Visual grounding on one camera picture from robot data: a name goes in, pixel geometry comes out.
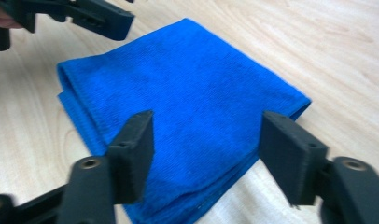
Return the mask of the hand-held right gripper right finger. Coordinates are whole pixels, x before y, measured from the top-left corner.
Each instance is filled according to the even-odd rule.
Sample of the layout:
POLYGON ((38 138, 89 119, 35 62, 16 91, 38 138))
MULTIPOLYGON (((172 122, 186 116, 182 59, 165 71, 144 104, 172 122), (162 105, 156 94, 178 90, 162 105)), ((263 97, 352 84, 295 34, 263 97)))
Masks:
POLYGON ((291 205, 313 205, 328 147, 284 115, 262 114, 259 155, 291 205))

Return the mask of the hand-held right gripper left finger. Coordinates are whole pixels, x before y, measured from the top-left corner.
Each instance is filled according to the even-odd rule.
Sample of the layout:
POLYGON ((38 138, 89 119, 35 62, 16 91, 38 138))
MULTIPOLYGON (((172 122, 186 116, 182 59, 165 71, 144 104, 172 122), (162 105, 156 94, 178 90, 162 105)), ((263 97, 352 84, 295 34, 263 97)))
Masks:
POLYGON ((129 117, 106 153, 110 160, 115 204, 138 202, 144 194, 154 156, 153 112, 129 117))

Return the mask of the blue cloth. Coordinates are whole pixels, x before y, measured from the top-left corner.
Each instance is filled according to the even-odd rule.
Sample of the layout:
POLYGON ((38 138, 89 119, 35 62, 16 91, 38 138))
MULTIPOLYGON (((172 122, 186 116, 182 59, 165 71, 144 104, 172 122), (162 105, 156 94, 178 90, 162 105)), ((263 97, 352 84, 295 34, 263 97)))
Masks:
POLYGON ((108 53, 59 63, 60 100, 87 148, 105 152, 133 114, 154 113, 155 154, 132 224, 194 224, 257 161, 261 116, 309 99, 184 19, 108 53))

